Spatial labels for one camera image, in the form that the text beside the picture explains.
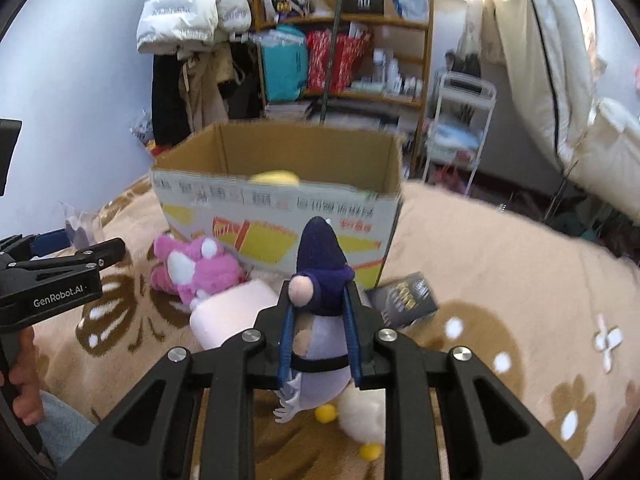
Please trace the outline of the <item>person's left hand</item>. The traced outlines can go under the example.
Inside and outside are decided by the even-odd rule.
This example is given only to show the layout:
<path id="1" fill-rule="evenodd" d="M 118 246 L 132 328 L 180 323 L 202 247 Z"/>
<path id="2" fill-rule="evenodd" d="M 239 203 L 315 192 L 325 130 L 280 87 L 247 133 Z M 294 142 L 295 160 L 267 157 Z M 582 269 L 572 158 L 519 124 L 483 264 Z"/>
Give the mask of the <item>person's left hand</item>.
<path id="1" fill-rule="evenodd" d="M 32 327 L 20 331 L 17 357 L 8 375 L 9 383 L 18 391 L 12 402 L 13 413 L 25 426 L 39 424 L 44 413 L 34 340 L 35 331 Z"/>

